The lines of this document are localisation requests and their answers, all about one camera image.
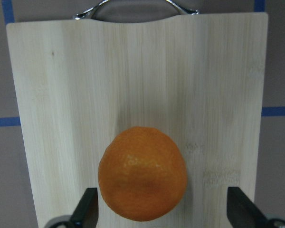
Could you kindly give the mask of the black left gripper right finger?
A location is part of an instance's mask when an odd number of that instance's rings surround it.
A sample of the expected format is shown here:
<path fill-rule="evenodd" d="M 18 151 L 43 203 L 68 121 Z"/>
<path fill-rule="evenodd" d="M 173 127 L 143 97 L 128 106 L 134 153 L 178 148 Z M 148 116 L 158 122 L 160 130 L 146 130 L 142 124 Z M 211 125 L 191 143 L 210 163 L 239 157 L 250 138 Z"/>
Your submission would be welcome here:
<path fill-rule="evenodd" d="M 228 187 L 227 218 L 233 228 L 272 228 L 273 224 L 239 187 Z"/>

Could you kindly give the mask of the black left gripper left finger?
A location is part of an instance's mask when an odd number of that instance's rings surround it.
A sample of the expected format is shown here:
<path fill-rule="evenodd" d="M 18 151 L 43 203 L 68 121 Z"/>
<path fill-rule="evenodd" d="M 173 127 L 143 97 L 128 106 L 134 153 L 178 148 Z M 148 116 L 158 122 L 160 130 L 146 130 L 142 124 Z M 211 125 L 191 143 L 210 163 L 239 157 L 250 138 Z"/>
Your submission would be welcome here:
<path fill-rule="evenodd" d="M 69 219 L 71 228 L 95 228 L 98 217 L 97 188 L 87 188 Z"/>

